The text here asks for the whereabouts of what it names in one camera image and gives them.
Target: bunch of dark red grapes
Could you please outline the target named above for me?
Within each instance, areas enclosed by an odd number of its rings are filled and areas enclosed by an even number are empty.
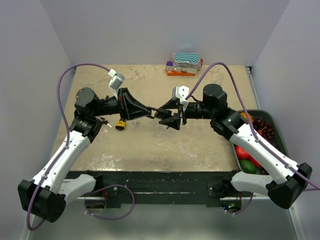
[[[279,147],[274,142],[275,132],[271,124],[266,123],[262,117],[257,117],[253,119],[253,127],[264,139],[279,150]]]

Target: fruit basket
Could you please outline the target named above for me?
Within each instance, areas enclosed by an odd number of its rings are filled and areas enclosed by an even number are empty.
[[[288,156],[288,150],[286,148],[285,142],[281,137],[281,134],[276,126],[275,120],[273,117],[264,110],[248,110],[248,113],[252,116],[253,126],[256,131],[259,132],[266,140],[268,140],[275,148],[277,148],[281,153]],[[255,162],[255,160],[251,157],[250,159],[239,159],[236,152],[236,146],[231,143],[231,148],[234,153],[236,162],[239,166],[239,169],[243,172],[250,174],[259,174],[259,175],[267,175],[268,173],[259,166],[259,163]]]

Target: robotic arm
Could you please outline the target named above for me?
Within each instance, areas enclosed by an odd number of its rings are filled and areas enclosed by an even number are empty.
[[[268,195],[281,208],[288,209],[306,188],[307,183],[279,160],[267,152],[253,137],[247,120],[237,111],[228,107],[227,94],[217,84],[208,84],[203,88],[202,101],[188,102],[185,97],[189,89],[178,86],[173,89],[172,98],[159,109],[148,107],[132,97],[127,88],[119,88],[124,78],[114,75],[109,87],[113,97],[99,99],[90,88],[83,88],[76,94],[74,120],[69,128],[70,140],[66,147],[64,140],[58,151],[47,165],[32,178],[31,181],[22,180],[18,186],[18,193],[22,208],[27,211],[31,197],[39,185],[45,171],[56,158],[61,149],[66,148],[58,158],[49,175],[39,187],[31,213],[51,223],[55,222],[63,213],[67,204],[76,198],[103,187],[102,176],[93,171],[86,171],[78,178],[63,183],[67,173],[79,155],[94,141],[99,133],[103,121],[98,116],[120,114],[122,119],[134,120],[141,117],[160,119],[159,124],[168,128],[180,129],[187,124],[187,119],[208,119],[210,126],[226,140],[244,148],[252,155],[270,175],[253,175],[232,171],[221,183],[213,187],[221,198],[236,191],[248,191]],[[312,168],[306,164],[297,164],[284,156],[264,139],[264,143],[287,163],[310,178]]]

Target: stack of items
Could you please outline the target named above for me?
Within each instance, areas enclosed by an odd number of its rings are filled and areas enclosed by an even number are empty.
[[[177,52],[172,55],[172,61],[166,62],[165,70],[168,76],[194,76],[202,64],[197,53]]]

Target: wooden table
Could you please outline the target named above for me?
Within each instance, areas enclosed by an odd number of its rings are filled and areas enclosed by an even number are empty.
[[[172,96],[176,86],[192,89],[207,66],[196,76],[167,76],[164,65],[108,65],[125,76],[121,87],[128,88],[134,98],[142,104],[160,107]],[[256,103],[244,66],[229,66],[243,101],[248,109]],[[81,66],[75,71],[73,84],[66,103],[65,113],[69,124],[73,120],[76,93],[83,87],[92,88],[99,98],[112,96],[108,88],[108,73],[94,66]],[[222,86],[227,93],[228,105],[240,110],[231,79],[222,66],[212,68],[193,94],[202,99],[203,87],[209,83]],[[111,125],[119,115],[105,117]],[[80,155],[71,170],[94,171],[231,171],[237,163],[231,146],[210,127],[209,120],[188,120],[180,130],[166,129],[157,119],[146,117],[127,122],[127,128],[118,131],[103,125],[92,144]],[[55,149],[66,136],[64,125],[60,125]]]

